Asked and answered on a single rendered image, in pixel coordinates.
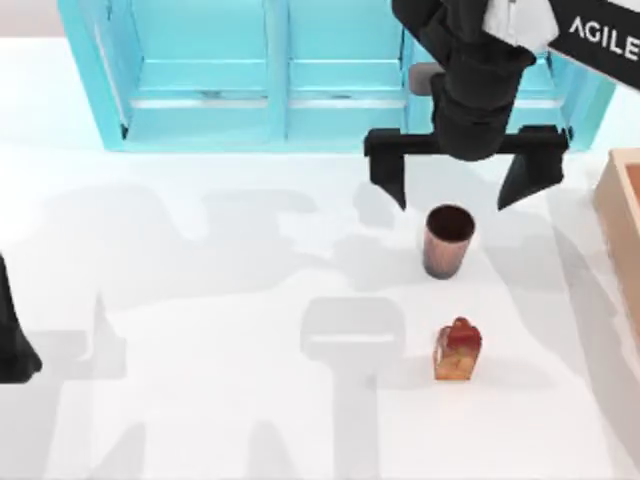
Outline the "pale grey rounded box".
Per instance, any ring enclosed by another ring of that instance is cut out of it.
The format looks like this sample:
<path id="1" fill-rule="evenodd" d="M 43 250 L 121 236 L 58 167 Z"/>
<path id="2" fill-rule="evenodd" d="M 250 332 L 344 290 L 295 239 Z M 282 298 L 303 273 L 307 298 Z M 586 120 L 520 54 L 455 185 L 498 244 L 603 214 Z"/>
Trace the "pale grey rounded box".
<path id="1" fill-rule="evenodd" d="M 410 92 L 420 97 L 431 96 L 431 79 L 442 72 L 440 65 L 435 62 L 418 62 L 411 65 L 408 70 Z"/>

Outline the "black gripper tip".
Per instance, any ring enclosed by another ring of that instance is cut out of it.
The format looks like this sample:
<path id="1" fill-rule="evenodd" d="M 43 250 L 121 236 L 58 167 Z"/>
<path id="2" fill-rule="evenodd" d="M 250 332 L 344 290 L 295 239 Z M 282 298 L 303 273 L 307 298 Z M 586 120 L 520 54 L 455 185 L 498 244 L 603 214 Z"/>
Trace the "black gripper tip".
<path id="1" fill-rule="evenodd" d="M 0 254 L 0 385 L 27 383 L 42 366 L 19 323 L 6 263 Z"/>

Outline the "light blue rack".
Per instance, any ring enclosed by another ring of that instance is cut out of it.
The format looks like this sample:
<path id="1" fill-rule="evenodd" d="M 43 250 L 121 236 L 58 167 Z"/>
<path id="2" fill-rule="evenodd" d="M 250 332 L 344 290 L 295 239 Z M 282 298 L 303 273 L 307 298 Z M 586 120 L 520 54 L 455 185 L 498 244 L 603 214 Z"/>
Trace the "light blue rack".
<path id="1" fill-rule="evenodd" d="M 357 152 L 426 133 L 429 54 L 394 6 L 444 0 L 57 0 L 111 151 Z"/>

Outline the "salmon-coloured box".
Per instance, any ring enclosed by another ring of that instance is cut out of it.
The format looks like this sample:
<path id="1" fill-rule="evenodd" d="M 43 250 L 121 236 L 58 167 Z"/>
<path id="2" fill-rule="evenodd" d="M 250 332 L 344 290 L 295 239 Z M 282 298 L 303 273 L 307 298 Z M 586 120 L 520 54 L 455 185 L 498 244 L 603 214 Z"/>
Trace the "salmon-coloured box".
<path id="1" fill-rule="evenodd" d="M 593 205 L 630 322 L 640 336 L 640 148 L 609 151 Z"/>

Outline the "brown cup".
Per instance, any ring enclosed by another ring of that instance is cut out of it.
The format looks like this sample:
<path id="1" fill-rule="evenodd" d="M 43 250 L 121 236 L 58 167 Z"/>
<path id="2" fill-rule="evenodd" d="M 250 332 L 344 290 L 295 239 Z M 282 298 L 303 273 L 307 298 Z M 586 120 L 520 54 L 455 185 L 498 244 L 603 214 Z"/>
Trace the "brown cup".
<path id="1" fill-rule="evenodd" d="M 459 271 L 475 233 L 474 217 L 455 204 L 432 209 L 425 219 L 423 267 L 435 279 L 447 280 Z"/>

